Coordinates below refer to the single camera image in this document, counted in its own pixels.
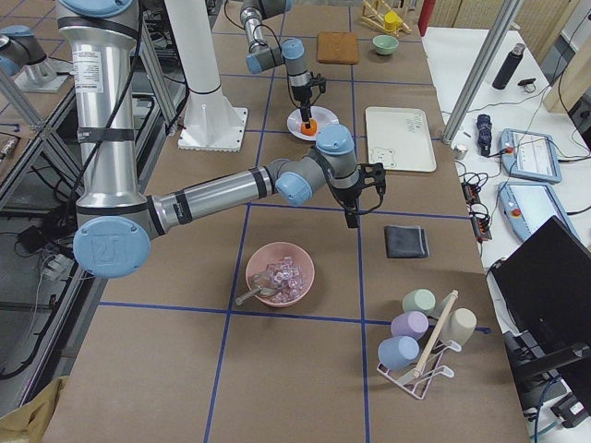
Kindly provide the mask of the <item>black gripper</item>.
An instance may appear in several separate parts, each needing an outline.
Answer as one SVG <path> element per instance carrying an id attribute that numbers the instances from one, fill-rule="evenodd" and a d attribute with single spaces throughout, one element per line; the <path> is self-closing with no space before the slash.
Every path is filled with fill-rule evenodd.
<path id="1" fill-rule="evenodd" d="M 308 121 L 311 117 L 310 106 L 312 98 L 312 86 L 310 84 L 301 86 L 290 86 L 295 106 L 299 108 L 301 123 Z"/>
<path id="2" fill-rule="evenodd" d="M 359 227 L 358 215 L 358 197 L 361 190 L 358 186 L 350 186 L 347 188 L 332 188 L 336 200 L 344 209 L 345 221 L 347 227 L 350 229 L 357 229 Z"/>

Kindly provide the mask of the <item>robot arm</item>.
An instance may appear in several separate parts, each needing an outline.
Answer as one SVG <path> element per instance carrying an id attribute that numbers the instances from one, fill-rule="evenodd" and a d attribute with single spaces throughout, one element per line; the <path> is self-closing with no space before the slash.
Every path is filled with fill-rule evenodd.
<path id="1" fill-rule="evenodd" d="M 203 1 L 164 1 L 181 58 L 188 101 L 180 147 L 236 151 L 241 148 L 247 109 L 223 95 Z M 348 227 L 357 227 L 362 166 L 346 126 L 319 130 L 315 147 L 301 160 L 216 178 L 164 197 L 145 197 L 138 188 L 135 132 L 131 110 L 131 53 L 138 52 L 143 11 L 140 1 L 56 1 L 58 28 L 69 41 L 78 108 L 84 193 L 76 201 L 78 229 L 73 251 L 78 264 L 101 278 L 127 276 L 140 268 L 151 239 L 171 228 L 266 198 L 279 192 L 299 206 L 324 185 L 344 209 Z M 284 65 L 289 88 L 308 119 L 312 77 L 298 39 L 265 47 L 263 21 L 284 14 L 292 1 L 244 1 L 239 19 L 249 44 L 251 73 Z"/>
<path id="2" fill-rule="evenodd" d="M 278 66 L 285 66 L 289 88 L 300 112 L 301 127 L 310 131 L 313 127 L 311 116 L 313 77 L 308 69 L 304 45 L 298 39 L 272 43 L 268 42 L 264 35 L 264 21 L 283 15 L 292 7 L 292 1 L 244 1 L 239 18 L 247 37 L 248 70 L 252 74 L 258 74 Z"/>

